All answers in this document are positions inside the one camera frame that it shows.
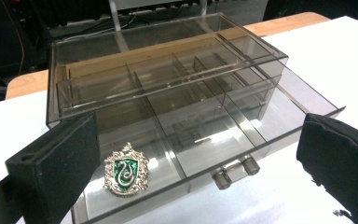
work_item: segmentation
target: crest pin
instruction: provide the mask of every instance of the crest pin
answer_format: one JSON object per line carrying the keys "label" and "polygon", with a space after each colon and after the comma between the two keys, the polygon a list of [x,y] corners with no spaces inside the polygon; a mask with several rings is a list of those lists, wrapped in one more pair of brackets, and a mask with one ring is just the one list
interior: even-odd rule
{"label": "crest pin", "polygon": [[105,161],[104,189],[118,197],[130,197],[147,189],[147,164],[142,152],[127,143],[120,151],[114,151]]}

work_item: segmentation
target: clear acrylic box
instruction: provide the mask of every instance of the clear acrylic box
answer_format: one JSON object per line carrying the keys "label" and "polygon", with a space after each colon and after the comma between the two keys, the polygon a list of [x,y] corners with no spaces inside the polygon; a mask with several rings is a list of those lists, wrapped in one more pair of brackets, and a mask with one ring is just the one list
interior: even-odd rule
{"label": "clear acrylic box", "polygon": [[[95,111],[101,146],[75,223],[129,220],[296,140],[306,113],[337,113],[287,58],[222,14],[54,43],[48,125]],[[148,189],[118,198],[103,160],[127,142],[149,159]]]}

